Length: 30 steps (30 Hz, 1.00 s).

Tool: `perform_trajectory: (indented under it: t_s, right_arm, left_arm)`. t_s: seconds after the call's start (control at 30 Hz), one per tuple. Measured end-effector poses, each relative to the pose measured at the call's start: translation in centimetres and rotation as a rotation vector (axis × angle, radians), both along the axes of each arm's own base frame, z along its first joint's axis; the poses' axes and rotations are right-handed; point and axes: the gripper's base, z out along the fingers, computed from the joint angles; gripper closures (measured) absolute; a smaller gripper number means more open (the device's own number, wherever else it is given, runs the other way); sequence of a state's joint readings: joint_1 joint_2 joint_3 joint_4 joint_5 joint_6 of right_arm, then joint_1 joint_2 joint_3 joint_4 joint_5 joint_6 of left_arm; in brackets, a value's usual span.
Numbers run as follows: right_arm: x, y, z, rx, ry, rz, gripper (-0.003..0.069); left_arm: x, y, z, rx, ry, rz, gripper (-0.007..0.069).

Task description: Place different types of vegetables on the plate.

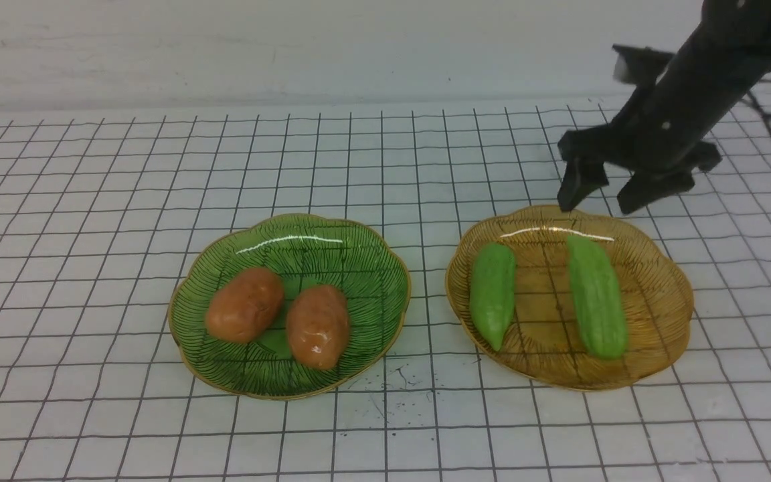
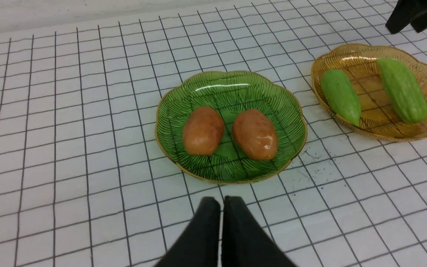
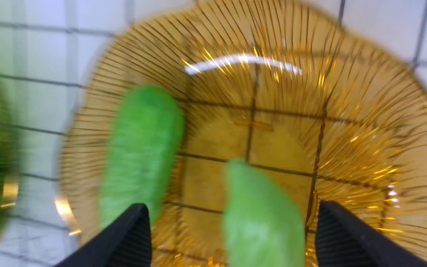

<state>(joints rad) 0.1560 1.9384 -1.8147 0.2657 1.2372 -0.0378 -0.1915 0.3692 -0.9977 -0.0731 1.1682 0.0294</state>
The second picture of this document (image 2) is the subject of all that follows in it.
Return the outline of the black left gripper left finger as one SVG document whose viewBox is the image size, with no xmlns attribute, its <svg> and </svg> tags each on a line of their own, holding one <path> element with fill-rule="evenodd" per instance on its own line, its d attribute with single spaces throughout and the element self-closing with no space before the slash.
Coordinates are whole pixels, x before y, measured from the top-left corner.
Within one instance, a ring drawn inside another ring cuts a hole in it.
<svg viewBox="0 0 427 267">
<path fill-rule="evenodd" d="M 215 198 L 203 197 L 188 226 L 156 267 L 216 267 L 220 211 Z"/>
</svg>

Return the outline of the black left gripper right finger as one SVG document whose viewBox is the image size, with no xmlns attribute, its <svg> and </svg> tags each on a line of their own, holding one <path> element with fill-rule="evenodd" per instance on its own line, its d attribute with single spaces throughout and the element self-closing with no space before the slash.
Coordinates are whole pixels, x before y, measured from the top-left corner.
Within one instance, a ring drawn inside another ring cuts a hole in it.
<svg viewBox="0 0 427 267">
<path fill-rule="evenodd" d="M 226 196 L 222 230 L 223 267 L 294 267 L 260 227 L 239 196 Z"/>
</svg>

